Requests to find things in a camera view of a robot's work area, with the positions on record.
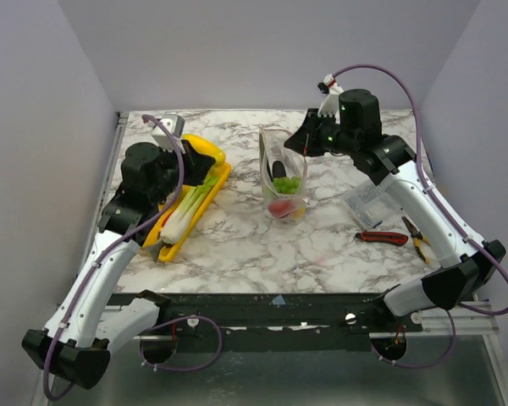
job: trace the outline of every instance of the white wall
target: white wall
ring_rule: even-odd
[[[22,350],[74,280],[116,115],[55,0],[0,0],[0,406],[30,403]]]
[[[483,0],[423,104],[425,144],[452,205],[508,251],[508,0]],[[508,254],[503,261],[508,270]],[[501,277],[486,287],[508,304]],[[508,315],[498,318],[508,362]]]
[[[122,110],[313,107],[316,83],[352,63],[394,70],[421,101],[478,0],[59,0]],[[382,74],[343,87],[408,107]]]

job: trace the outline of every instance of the plastic container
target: plastic container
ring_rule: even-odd
[[[293,221],[305,214],[306,159],[284,148],[289,137],[289,131],[260,127],[260,174],[263,205],[270,216]]]
[[[399,204],[370,180],[344,193],[345,203],[352,216],[365,230],[379,226],[399,213]]]

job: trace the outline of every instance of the pliers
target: pliers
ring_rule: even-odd
[[[414,226],[414,224],[412,224],[410,220],[408,220],[406,217],[402,217],[402,219],[403,222],[405,222],[406,228],[408,228],[408,232],[412,237],[412,241],[414,242],[414,250],[416,251],[417,256],[419,256],[423,262],[429,265],[429,258],[423,254],[422,248],[420,247],[421,242],[430,245],[429,241],[423,237],[422,233],[416,228],[416,226]]]

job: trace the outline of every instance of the marble countertop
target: marble countertop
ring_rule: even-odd
[[[120,183],[125,150],[151,141],[151,130],[131,112],[112,182]],[[169,293],[356,293],[382,292],[438,267],[426,266],[411,240],[403,247],[357,241],[361,231],[345,209],[342,194],[367,179],[347,157],[309,158],[309,206],[297,224],[274,221],[262,208],[258,162],[258,126],[295,131],[304,111],[178,111],[185,133],[219,145],[233,167],[218,193],[172,263],[154,264],[139,254],[129,264],[117,292],[151,289]],[[386,134],[405,138],[415,148],[410,111],[383,112]],[[406,233],[399,216],[380,230]]]

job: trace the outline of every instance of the red handle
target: red handle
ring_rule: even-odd
[[[408,236],[404,234],[383,231],[364,231],[357,233],[356,238],[366,243],[386,243],[398,246],[404,245],[408,241]]]

